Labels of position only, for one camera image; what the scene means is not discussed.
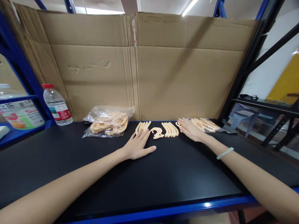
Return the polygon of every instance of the black tabletop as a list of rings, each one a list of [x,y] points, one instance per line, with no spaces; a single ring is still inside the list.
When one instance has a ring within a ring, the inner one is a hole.
[[[53,126],[0,152],[0,208],[77,168],[122,147],[138,122],[130,122],[118,138],[81,138],[81,123]],[[161,127],[152,122],[150,128]],[[299,186],[299,168],[267,153],[240,135],[213,133],[290,187]],[[248,194],[235,175],[202,143],[184,134],[153,139],[157,150],[125,161],[83,193],[60,217],[73,221],[208,201]]]

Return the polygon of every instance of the white bracelet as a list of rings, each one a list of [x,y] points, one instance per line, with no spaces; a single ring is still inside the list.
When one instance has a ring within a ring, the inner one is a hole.
[[[228,154],[230,151],[233,151],[234,148],[230,147],[228,150],[226,150],[225,152],[221,153],[219,156],[217,156],[217,159],[221,159],[223,156],[225,156],[226,154]]]

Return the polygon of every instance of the wrist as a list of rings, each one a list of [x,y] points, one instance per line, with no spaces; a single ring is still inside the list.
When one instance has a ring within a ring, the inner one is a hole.
[[[120,160],[120,162],[129,159],[128,154],[125,152],[123,148],[117,149],[114,153],[117,156],[117,158]]]
[[[206,134],[204,138],[200,139],[200,142],[204,143],[205,145],[208,145],[213,140],[214,140],[214,137]]]

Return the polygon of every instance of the yellow board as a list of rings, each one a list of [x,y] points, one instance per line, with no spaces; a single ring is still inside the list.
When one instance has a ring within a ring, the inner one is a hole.
[[[295,51],[293,57],[266,100],[278,100],[284,103],[294,104],[297,97],[287,96],[288,93],[299,93],[299,51]]]

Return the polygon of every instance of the fluorescent light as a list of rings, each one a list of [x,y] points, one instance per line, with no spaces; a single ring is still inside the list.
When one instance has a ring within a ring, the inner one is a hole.
[[[189,11],[190,9],[197,3],[198,0],[193,0],[189,5],[188,7],[185,9],[185,11],[182,13],[182,16],[185,16]]]

